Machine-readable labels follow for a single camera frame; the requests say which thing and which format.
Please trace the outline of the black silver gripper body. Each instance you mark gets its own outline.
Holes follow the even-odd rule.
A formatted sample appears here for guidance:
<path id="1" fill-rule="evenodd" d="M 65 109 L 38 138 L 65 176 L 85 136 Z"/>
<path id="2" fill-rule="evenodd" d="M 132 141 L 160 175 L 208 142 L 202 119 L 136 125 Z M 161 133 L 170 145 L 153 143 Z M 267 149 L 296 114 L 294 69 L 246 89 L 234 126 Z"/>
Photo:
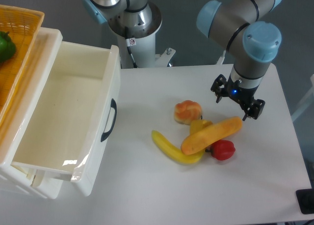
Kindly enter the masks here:
<path id="1" fill-rule="evenodd" d="M 261 108 L 263 100 L 254 98 L 255 92 L 259 87 L 263 77 L 249 79 L 239 74 L 233 67 L 227 81 L 227 92 L 229 97 L 237 102 L 242 108 Z"/>

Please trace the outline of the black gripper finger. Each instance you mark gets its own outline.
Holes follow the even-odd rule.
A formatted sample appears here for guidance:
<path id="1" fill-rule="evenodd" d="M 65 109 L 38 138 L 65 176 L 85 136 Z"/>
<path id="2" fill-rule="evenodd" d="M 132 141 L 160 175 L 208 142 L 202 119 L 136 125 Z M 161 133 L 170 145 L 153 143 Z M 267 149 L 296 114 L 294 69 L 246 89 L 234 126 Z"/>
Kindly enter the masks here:
<path id="1" fill-rule="evenodd" d="M 258 119 L 263 111 L 264 106 L 265 101 L 261 99 L 253 99 L 251 102 L 245 103 L 242 108 L 245 112 L 242 120 L 245 121 L 247 118 L 252 118 L 255 120 Z"/>
<path id="2" fill-rule="evenodd" d="M 210 90 L 214 92 L 216 96 L 216 103 L 219 103 L 223 97 L 227 97 L 227 90 L 224 87 L 226 84 L 227 80 L 222 74 L 214 80 Z"/>

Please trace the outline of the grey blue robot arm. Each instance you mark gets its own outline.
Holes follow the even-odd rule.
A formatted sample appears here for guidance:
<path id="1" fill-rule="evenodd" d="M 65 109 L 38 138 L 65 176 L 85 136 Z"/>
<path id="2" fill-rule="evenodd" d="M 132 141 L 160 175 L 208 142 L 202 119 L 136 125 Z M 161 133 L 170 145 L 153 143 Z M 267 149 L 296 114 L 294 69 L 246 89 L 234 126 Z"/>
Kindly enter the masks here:
<path id="1" fill-rule="evenodd" d="M 198 13 L 196 26 L 235 62 L 228 78 L 218 76 L 211 86 L 218 100 L 229 97 L 244 111 L 245 118 L 257 119 L 265 102 L 254 95 L 282 36 L 279 29 L 261 20 L 282 0 L 232 0 L 229 4 L 211 0 Z M 123 68 L 155 67 L 155 34 L 162 17 L 149 0 L 82 0 L 86 11 L 99 24 L 108 23 L 117 36 Z"/>

